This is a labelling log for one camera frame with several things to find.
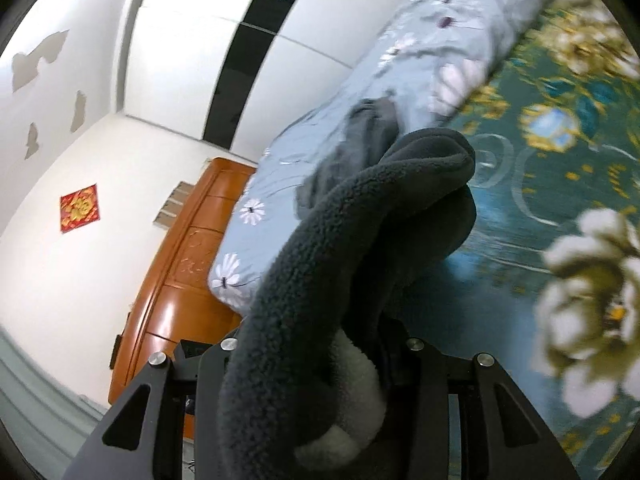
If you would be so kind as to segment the white black sliding wardrobe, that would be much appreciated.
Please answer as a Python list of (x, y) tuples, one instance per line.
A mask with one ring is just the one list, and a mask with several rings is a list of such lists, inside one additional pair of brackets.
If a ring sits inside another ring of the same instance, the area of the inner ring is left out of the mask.
[(404, 0), (130, 0), (127, 116), (257, 160), (334, 95)]

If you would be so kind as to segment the blue floral duvet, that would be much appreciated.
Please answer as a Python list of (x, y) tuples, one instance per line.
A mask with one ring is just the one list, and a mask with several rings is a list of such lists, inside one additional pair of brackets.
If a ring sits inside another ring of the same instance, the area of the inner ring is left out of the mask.
[(404, 0), (337, 94), (265, 149), (209, 270), (213, 295), (247, 314), (311, 208), (377, 164), (401, 136), (442, 125), (488, 79), (548, 0)]

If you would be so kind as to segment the wooden headboard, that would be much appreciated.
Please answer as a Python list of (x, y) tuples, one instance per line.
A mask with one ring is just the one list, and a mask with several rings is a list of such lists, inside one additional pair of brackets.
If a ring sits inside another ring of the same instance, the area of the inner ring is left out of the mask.
[(172, 352), (180, 340), (214, 344), (240, 316), (208, 288), (232, 210), (254, 169), (213, 159), (192, 188), (143, 280), (112, 352), (113, 403), (155, 351)]

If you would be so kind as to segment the dark grey garment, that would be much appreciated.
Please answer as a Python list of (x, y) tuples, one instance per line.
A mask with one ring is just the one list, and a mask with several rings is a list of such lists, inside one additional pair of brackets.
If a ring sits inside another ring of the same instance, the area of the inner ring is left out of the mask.
[(344, 122), (343, 139), (296, 188), (296, 216), (304, 220), (337, 185), (376, 165), (399, 136), (396, 107), (389, 98), (362, 100)]

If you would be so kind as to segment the teal floral bed blanket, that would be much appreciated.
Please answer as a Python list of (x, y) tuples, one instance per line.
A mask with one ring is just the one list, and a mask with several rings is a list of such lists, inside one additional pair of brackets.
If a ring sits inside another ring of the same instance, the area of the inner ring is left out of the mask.
[(551, 0), (451, 127), (477, 219), (410, 333), (492, 354), (599, 478), (639, 419), (638, 56), (602, 0)]

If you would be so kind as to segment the black and white fleece jacket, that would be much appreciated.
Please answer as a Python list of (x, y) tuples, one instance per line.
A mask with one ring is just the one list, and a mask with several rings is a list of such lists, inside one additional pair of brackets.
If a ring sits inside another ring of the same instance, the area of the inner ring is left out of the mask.
[(385, 315), (468, 237), (474, 170), (461, 133), (418, 130), (311, 207), (262, 280), (224, 375), (230, 478), (362, 475), (390, 419)]

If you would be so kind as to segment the wall switch panel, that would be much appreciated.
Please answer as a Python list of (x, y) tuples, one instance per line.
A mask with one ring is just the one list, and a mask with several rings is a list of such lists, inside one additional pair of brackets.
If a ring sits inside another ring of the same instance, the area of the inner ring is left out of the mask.
[(168, 199), (163, 203), (163, 206), (160, 207), (160, 211), (156, 215), (153, 223), (162, 229), (170, 229), (182, 211), (182, 208), (186, 203), (186, 200), (191, 195), (193, 189), (193, 184), (180, 181), (171, 191)]

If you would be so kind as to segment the red fu wall decoration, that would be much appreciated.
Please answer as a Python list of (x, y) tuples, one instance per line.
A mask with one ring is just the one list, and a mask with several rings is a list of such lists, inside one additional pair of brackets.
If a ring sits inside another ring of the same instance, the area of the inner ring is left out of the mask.
[(68, 233), (100, 218), (98, 188), (89, 185), (60, 198), (60, 230)]

